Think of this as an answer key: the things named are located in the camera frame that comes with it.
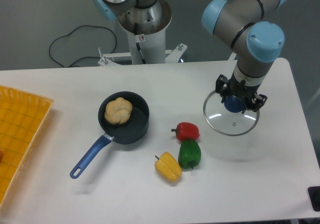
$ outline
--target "warning sticker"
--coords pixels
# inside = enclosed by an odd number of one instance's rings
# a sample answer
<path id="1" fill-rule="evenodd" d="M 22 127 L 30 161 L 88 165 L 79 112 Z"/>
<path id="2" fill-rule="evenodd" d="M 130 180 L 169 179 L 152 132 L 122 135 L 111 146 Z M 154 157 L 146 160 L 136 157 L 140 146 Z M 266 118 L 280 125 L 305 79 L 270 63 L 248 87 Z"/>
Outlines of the warning sticker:
<path id="1" fill-rule="evenodd" d="M 136 43 L 143 43 L 146 40 L 146 37 L 144 34 L 135 35 L 134 38 Z"/>

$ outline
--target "glass lid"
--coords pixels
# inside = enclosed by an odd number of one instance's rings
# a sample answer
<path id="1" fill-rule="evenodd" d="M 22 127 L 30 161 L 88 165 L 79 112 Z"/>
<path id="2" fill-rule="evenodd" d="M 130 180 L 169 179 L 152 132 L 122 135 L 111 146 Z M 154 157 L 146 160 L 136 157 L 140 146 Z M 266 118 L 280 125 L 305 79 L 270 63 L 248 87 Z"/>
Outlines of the glass lid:
<path id="1" fill-rule="evenodd" d="M 208 124 L 218 133 L 227 136 L 241 136 L 250 132 L 259 119 L 259 110 L 253 112 L 231 112 L 221 103 L 222 97 L 212 91 L 203 104 L 203 114 Z"/>

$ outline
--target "red bell pepper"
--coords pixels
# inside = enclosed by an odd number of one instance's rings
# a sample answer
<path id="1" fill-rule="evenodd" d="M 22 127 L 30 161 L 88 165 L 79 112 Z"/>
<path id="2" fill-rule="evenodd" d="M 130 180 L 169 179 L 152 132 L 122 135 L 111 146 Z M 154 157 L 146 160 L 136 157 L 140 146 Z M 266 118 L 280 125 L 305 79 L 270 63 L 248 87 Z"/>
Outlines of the red bell pepper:
<path id="1" fill-rule="evenodd" d="M 199 128 L 190 122 L 181 122 L 171 131 L 175 132 L 176 138 L 181 142 L 186 139 L 197 140 L 200 136 Z"/>

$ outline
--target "blue pan handle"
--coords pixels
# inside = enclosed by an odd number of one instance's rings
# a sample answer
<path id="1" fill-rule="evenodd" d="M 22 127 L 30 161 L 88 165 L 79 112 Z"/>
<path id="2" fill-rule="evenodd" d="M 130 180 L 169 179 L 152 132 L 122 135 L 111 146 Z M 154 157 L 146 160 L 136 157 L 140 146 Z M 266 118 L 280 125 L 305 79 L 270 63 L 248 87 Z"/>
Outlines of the blue pan handle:
<path id="1" fill-rule="evenodd" d="M 98 140 L 90 147 L 86 154 L 81 158 L 81 160 L 75 165 L 75 167 L 70 172 L 70 177 L 77 179 L 81 173 L 86 169 L 90 162 L 95 158 L 98 152 L 101 151 L 106 145 L 112 142 L 112 137 L 106 137 L 102 135 Z"/>

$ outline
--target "handle hole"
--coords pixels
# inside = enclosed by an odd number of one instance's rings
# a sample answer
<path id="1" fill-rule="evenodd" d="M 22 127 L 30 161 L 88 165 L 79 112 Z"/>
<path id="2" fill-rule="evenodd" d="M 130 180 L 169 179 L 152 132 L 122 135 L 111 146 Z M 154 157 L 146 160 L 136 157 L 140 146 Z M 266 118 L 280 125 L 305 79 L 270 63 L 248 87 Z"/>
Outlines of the handle hole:
<path id="1" fill-rule="evenodd" d="M 73 172 L 73 175 L 74 175 L 74 176 L 77 176 L 80 171 L 81 171 L 81 168 L 78 167 L 78 168 Z"/>

